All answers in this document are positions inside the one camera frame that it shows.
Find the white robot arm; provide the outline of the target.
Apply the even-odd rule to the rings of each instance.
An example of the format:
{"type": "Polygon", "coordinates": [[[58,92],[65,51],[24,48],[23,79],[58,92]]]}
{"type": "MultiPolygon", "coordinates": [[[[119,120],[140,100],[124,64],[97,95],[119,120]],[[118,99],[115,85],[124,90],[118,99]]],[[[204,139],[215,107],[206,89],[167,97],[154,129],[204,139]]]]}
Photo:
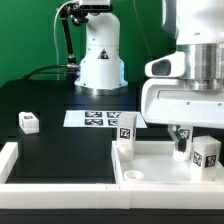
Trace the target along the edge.
{"type": "MultiPolygon", "coordinates": [[[[63,10],[86,27],[86,55],[75,82],[111,94],[127,86],[119,58],[120,24],[110,0],[71,0],[63,10]]],[[[224,129],[224,0],[162,0],[163,29],[176,52],[145,65],[141,113],[148,123],[224,129]]]]}

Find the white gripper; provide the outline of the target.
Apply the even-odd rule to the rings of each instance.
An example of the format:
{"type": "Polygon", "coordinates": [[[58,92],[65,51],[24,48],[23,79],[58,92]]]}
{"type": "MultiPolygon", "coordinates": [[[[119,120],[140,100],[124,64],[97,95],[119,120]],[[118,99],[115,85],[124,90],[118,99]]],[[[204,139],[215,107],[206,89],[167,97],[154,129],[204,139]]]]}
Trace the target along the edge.
{"type": "Polygon", "coordinates": [[[180,79],[149,79],[141,113],[147,123],[169,125],[175,150],[185,152],[186,139],[176,125],[224,129],[224,91],[192,91],[180,79]]]}

